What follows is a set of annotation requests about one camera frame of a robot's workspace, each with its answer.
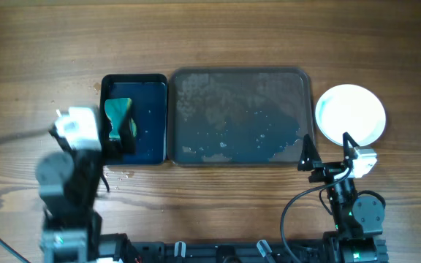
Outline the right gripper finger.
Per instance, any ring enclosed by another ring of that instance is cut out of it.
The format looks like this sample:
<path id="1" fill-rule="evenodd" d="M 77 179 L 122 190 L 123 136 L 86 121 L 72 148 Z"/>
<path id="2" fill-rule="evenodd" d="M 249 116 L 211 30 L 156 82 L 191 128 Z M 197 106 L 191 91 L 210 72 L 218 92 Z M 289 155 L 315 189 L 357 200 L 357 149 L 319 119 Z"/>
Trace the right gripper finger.
<path id="1" fill-rule="evenodd" d="M 309 134 L 303 137 L 303 149 L 297 164 L 298 171 L 311 171 L 322 166 L 322 160 Z"/>
<path id="2" fill-rule="evenodd" d="M 344 158 L 351 156 L 350 148 L 356 148 L 359 145 L 357 142 L 351 137 L 351 135 L 348 132 L 343 133 L 343 152 L 344 152 Z"/>

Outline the white plate top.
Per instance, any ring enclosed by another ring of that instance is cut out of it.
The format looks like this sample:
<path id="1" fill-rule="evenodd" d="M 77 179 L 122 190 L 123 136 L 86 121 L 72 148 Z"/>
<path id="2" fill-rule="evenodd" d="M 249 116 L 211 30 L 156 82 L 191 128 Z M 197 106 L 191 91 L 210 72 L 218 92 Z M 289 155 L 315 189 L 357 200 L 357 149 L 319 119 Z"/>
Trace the white plate top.
<path id="1" fill-rule="evenodd" d="M 353 84 L 337 85 L 324 92 L 316 103 L 314 116 L 321 133 L 336 145 L 343 144 L 345 132 L 358 145 L 370 145 L 382 136 L 387 122 L 379 98 Z"/>

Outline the green yellow sponge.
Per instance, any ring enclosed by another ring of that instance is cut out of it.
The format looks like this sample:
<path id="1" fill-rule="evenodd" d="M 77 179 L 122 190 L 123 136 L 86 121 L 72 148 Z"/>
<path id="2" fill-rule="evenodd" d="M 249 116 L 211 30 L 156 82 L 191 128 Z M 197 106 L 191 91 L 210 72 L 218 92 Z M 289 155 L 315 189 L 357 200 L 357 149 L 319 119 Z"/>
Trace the green yellow sponge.
<path id="1" fill-rule="evenodd" d="M 109 139 L 111 136 L 116 137 L 115 132 L 112 131 L 113 115 L 120 110 L 128 110 L 132 116 L 132 100 L 130 98 L 107 99 L 105 101 L 105 114 L 110 121 L 111 130 L 108 134 Z"/>

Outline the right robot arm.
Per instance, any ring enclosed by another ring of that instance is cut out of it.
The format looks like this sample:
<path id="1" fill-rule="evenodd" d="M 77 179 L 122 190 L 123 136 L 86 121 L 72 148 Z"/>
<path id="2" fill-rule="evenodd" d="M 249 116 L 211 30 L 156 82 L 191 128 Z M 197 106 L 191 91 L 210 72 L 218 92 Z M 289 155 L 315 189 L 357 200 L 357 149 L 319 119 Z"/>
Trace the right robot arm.
<path id="1" fill-rule="evenodd" d="M 323 183 L 335 223 L 335 231 L 325 232 L 322 254 L 325 262 L 385 262 L 385 242 L 375 237 L 383 233 L 384 197 L 374 191 L 358 191 L 354 180 L 367 175 L 377 163 L 376 152 L 358 145 L 343 134 L 344 159 L 323 162 L 311 137 L 303 138 L 297 169 L 309 171 L 311 183 Z"/>

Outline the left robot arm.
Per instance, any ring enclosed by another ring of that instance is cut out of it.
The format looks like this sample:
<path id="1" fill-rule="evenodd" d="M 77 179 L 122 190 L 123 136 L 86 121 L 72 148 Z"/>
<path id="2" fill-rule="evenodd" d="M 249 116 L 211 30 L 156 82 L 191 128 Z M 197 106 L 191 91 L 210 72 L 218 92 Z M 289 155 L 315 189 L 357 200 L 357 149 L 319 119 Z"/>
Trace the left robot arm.
<path id="1" fill-rule="evenodd" d="M 105 180 L 98 109 L 70 107 L 58 114 L 49 133 L 61 149 L 35 169 L 45 203 L 39 243 L 44 262 L 141 262 L 125 234 L 101 233 L 102 217 L 93 209 L 99 182 Z"/>

